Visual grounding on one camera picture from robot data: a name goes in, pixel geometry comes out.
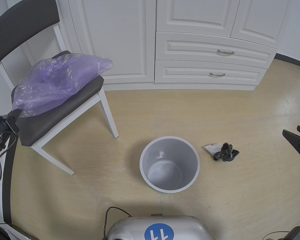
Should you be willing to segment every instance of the blue circular logo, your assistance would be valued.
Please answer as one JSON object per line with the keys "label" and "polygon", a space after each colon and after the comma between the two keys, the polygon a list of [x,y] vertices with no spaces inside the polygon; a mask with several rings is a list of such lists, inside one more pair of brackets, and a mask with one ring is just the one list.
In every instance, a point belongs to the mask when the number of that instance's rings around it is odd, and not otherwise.
{"label": "blue circular logo", "polygon": [[172,228],[163,223],[152,224],[144,232],[145,240],[173,240]]}

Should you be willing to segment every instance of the chair leg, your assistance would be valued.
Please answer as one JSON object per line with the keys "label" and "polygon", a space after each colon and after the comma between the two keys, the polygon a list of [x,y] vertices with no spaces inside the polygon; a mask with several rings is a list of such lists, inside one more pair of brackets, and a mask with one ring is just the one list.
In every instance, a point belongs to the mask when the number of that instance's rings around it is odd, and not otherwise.
{"label": "chair leg", "polygon": [[107,118],[108,125],[110,127],[111,133],[114,136],[114,138],[117,138],[119,136],[115,122],[113,120],[109,104],[105,95],[105,91],[103,90],[103,87],[101,90],[98,92],[99,97],[100,97],[100,102],[101,102],[101,107],[103,109],[103,112],[105,114],[105,117]]}
{"label": "chair leg", "polygon": [[73,175],[75,172],[70,169],[68,166],[66,166],[64,163],[60,162],[56,158],[52,157],[50,154],[45,152],[41,147],[39,147],[36,143],[34,143],[32,146],[32,149],[38,152],[40,155],[42,155],[45,159],[52,162],[55,166],[59,167],[61,170],[64,170],[66,173]]}

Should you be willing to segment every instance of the gray chair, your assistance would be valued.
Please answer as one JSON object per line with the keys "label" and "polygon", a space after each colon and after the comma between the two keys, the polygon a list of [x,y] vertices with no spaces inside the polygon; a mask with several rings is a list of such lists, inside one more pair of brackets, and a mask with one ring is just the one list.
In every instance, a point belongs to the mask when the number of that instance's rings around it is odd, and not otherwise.
{"label": "gray chair", "polygon": [[[15,48],[49,26],[53,26],[61,53],[57,58],[70,52],[64,45],[58,26],[59,13],[55,0],[22,0],[0,16],[0,72],[11,88],[13,101],[15,86],[12,84],[1,60]],[[71,96],[60,106],[32,117],[18,118],[19,138],[23,146],[28,146],[69,174],[75,172],[56,158],[45,152],[42,147],[73,120],[101,103],[112,135],[119,136],[115,122],[103,90],[102,76],[98,76]]]}

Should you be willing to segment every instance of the bucket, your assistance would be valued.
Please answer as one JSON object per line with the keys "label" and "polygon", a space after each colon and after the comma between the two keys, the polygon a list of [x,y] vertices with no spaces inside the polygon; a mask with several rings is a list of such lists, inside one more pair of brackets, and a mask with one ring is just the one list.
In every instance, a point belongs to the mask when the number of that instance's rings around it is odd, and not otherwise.
{"label": "bucket", "polygon": [[140,157],[140,172],[145,182],[162,193],[187,189],[198,177],[200,160],[186,140],[165,136],[150,142]]}

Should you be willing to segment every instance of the wooden floor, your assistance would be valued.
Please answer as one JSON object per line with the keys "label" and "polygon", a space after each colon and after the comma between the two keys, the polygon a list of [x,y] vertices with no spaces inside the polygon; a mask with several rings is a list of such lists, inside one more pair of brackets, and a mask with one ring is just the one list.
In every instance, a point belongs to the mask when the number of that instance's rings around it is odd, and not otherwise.
{"label": "wooden floor", "polygon": [[[117,139],[97,104],[44,146],[73,176],[18,143],[11,190],[17,226],[41,240],[101,240],[109,206],[132,216],[192,215],[223,240],[261,240],[300,226],[300,155],[282,136],[283,129],[297,132],[300,125],[300,67],[274,60],[254,91],[106,96]],[[176,194],[152,190],[139,171],[144,147],[166,135],[184,138],[200,157],[197,180]],[[240,151],[232,162],[216,162],[202,149],[224,142]],[[121,218],[125,214],[111,211],[108,229]]]}

